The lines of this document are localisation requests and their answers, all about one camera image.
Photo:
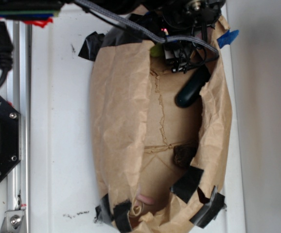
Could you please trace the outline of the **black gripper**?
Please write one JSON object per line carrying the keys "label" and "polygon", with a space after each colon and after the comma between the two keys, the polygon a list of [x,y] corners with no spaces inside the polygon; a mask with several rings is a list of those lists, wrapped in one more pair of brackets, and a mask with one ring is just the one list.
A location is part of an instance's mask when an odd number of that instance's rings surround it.
{"label": "black gripper", "polygon": [[191,36],[202,40],[202,43],[177,40],[163,45],[165,62],[173,73],[201,67],[218,59],[218,49],[209,43],[210,29],[192,30]]}

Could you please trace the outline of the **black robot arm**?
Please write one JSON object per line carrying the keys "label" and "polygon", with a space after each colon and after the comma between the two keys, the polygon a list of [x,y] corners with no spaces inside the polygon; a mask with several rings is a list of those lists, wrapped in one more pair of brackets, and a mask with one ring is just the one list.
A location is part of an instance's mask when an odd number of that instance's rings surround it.
{"label": "black robot arm", "polygon": [[[224,0],[0,0],[0,18],[33,23],[46,21],[57,14],[65,4],[75,4],[85,12],[96,14],[101,20],[110,18],[137,30],[155,43],[170,44],[187,42],[194,49],[210,51],[211,57],[196,64],[187,62],[184,69],[199,67],[218,59],[218,49],[207,41],[207,28],[214,27],[225,5]],[[150,13],[157,13],[166,28],[168,36],[150,32],[139,23],[121,19],[144,6]]]}

